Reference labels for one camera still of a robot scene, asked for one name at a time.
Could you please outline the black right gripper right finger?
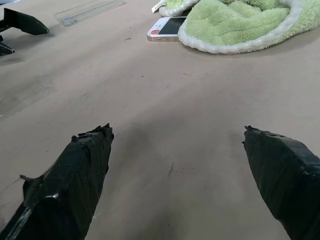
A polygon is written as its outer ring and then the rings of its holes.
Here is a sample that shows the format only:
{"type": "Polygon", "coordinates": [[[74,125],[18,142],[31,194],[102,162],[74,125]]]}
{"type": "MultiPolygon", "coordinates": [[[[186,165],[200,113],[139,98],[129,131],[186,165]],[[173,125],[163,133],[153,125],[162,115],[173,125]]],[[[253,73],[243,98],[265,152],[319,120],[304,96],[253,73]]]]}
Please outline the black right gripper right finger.
{"type": "Polygon", "coordinates": [[[320,240],[320,158],[298,140],[245,129],[249,167],[272,216],[291,240],[320,240]]]}

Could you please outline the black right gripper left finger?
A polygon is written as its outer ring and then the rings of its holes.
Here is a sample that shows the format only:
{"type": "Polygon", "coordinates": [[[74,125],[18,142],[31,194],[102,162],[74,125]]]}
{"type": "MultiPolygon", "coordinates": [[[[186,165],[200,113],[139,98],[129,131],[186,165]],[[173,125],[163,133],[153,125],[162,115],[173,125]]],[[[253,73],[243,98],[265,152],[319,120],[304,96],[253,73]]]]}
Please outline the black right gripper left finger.
{"type": "Polygon", "coordinates": [[[84,240],[99,203],[114,140],[109,124],[74,135],[39,177],[21,175],[23,201],[0,240],[84,240]]]}

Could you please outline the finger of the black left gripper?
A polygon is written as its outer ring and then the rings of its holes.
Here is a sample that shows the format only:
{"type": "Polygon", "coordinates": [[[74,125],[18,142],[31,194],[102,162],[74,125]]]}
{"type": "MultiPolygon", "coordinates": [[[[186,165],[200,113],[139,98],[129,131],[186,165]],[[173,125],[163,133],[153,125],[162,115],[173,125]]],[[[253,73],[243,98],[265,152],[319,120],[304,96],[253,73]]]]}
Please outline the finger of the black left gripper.
{"type": "Polygon", "coordinates": [[[49,34],[50,30],[37,18],[12,9],[4,8],[3,20],[0,20],[0,33],[10,28],[38,36],[49,34]]]}
{"type": "Polygon", "coordinates": [[[15,50],[0,41],[0,56],[14,54],[15,50]]]}

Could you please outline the white smartphone with black screen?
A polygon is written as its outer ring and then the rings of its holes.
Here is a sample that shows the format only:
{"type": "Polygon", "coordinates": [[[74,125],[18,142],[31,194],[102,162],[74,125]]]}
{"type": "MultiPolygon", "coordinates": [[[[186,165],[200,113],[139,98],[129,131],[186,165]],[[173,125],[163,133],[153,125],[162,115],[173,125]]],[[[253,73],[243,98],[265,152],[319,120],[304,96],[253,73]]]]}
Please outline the white smartphone with black screen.
{"type": "Polygon", "coordinates": [[[149,42],[179,42],[178,31],[186,16],[162,17],[147,32],[149,42]]]}

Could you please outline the green fluffy towel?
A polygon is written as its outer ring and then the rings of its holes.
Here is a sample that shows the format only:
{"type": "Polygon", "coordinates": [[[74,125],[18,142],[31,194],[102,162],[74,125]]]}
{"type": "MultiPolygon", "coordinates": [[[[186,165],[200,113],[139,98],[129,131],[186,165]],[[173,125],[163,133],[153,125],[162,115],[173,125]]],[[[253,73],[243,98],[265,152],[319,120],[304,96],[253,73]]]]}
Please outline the green fluffy towel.
{"type": "Polygon", "coordinates": [[[211,54],[248,53],[320,26],[320,0],[160,0],[162,17],[189,11],[179,41],[211,54]]]}

